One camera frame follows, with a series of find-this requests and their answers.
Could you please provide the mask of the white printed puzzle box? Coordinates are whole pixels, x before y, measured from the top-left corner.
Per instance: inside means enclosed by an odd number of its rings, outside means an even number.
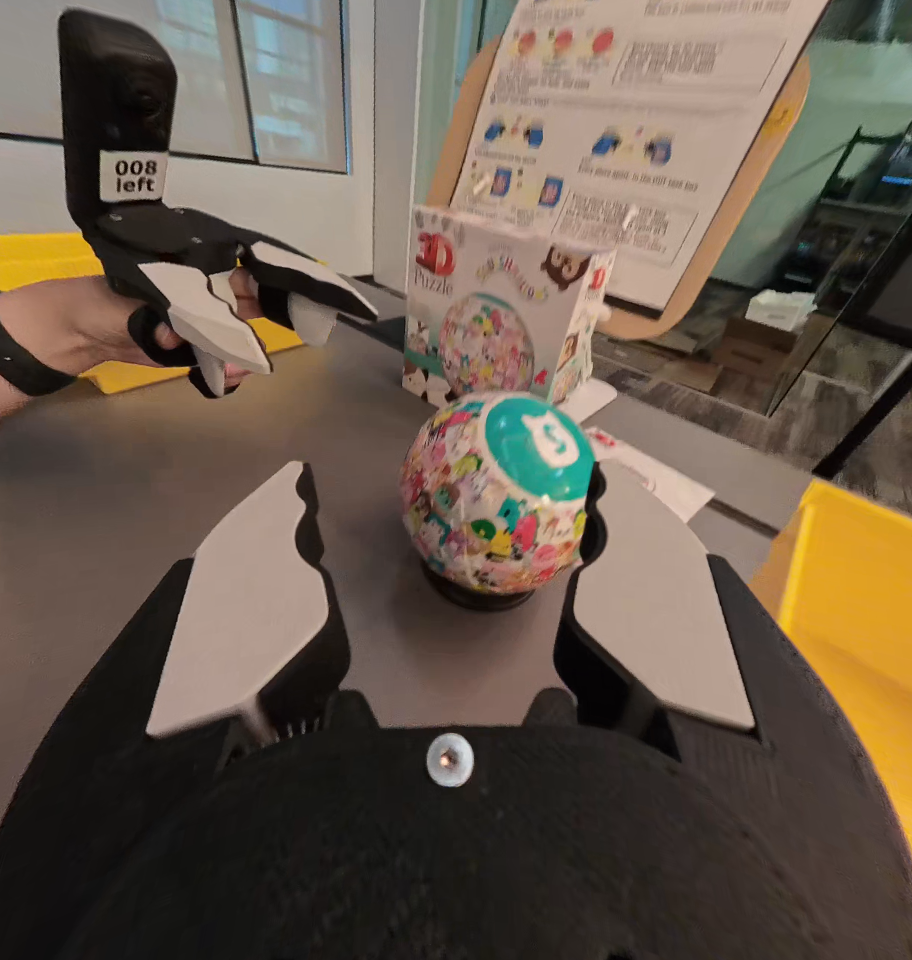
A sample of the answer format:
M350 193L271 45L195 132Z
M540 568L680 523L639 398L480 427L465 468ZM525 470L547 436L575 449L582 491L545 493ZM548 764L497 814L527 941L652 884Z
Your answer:
M564 403L592 375L617 253L418 204L402 387L436 407L474 392Z

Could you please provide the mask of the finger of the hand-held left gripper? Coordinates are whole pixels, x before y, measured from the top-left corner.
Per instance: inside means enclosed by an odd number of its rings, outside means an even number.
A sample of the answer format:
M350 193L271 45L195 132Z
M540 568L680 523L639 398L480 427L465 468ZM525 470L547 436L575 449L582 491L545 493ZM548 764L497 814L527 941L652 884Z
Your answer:
M240 262L262 315L308 346L325 345L343 315L376 322L378 309L330 267L267 240L243 245Z
M201 270L172 262L138 265L145 277L142 298L162 308L170 327L195 358L189 379L198 392L221 399L227 392L227 366L269 376L269 356L249 323L214 294Z

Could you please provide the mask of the person's left hand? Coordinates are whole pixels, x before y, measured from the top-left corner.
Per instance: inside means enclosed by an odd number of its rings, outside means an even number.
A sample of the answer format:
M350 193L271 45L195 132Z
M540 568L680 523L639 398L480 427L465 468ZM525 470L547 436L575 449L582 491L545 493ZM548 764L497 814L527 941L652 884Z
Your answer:
M246 321L262 317L248 272L237 268L228 283L236 314ZM109 361L158 366L128 330L129 318L140 306L140 301L112 291L104 276L91 275L0 293L0 321L42 363L77 376ZM167 351L185 343L165 322L156 326L153 337Z

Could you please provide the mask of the black wristband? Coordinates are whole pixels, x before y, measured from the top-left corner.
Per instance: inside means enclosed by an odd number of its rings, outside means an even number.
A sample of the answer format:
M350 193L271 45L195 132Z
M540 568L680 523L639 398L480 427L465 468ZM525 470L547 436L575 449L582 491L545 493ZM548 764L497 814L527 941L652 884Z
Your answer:
M6 330L0 320L0 377L30 398L53 395L76 377L42 363Z

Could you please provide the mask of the white cardboard box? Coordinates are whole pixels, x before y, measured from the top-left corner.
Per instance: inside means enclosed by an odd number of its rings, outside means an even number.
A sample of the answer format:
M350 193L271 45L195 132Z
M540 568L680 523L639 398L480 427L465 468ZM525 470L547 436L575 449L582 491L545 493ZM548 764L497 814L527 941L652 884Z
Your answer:
M793 332L807 321L814 309L814 294L764 289L748 303L745 320L771 329Z

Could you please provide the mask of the window with roller blind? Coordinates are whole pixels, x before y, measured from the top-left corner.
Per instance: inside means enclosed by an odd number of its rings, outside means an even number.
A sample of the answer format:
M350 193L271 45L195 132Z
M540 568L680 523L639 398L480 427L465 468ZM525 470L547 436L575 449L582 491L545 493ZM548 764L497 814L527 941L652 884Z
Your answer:
M156 1L178 75L172 146L196 159L350 171L340 1Z

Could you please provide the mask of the black ball stand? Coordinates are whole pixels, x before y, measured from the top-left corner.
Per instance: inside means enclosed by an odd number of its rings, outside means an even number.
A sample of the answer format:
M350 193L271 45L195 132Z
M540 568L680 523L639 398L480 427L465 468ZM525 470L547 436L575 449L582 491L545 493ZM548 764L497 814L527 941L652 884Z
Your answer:
M505 613L519 608L536 593L535 590L510 593L475 590L450 581L435 571L425 559L420 561L419 567L427 583L440 597L454 606L475 613Z

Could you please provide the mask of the printed instruction sheet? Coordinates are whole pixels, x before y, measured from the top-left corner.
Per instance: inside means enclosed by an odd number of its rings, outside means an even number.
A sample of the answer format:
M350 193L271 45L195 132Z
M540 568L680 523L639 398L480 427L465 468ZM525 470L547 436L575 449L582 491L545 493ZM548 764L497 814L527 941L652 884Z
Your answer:
M607 293L661 314L827 6L518 2L452 207L618 249Z

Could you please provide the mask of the folded paper leaflet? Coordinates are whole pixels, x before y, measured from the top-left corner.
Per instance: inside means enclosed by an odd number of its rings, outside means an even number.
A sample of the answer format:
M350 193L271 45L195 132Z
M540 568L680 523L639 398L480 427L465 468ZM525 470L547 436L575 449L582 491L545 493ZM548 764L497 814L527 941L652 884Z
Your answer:
M715 492L677 469L643 453L599 426L589 425L592 416L612 404L618 391L597 379L584 380L558 405L582 426L598 461L614 461L684 523L689 523L715 498Z

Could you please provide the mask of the colourful puzzle ball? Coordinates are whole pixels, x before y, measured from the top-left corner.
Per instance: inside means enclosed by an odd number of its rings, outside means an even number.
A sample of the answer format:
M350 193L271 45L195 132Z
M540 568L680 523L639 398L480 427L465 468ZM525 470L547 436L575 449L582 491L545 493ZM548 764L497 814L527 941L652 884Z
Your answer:
M416 433L399 472L402 522L447 585L531 594L579 559L595 463L559 407L529 392L469 393Z

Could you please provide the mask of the yellow plastic bin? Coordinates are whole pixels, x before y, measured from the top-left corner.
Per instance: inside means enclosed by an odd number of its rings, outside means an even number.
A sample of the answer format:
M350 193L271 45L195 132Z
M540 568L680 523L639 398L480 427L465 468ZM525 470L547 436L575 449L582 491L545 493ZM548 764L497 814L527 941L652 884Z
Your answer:
M815 479L750 590L846 714L912 853L912 518Z
M78 232L0 234L0 291L51 280L102 275L103 267ZM107 362L81 379L103 395L116 395L176 379L187 367L155 367Z

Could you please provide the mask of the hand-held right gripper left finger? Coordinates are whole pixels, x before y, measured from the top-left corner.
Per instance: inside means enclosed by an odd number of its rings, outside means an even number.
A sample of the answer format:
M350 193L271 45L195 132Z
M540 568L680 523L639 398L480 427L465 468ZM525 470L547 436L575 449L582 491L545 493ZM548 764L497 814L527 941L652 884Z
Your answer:
M195 551L146 726L162 739L233 718L256 740L306 734L349 672L311 466L288 462Z

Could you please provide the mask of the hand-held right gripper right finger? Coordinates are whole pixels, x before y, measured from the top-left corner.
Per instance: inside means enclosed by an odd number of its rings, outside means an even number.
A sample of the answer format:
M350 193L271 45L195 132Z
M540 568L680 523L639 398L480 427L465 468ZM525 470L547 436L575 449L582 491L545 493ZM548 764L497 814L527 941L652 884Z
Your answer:
M578 723L644 739L681 715L750 735L756 718L702 541L614 461L595 463L584 508L554 647Z

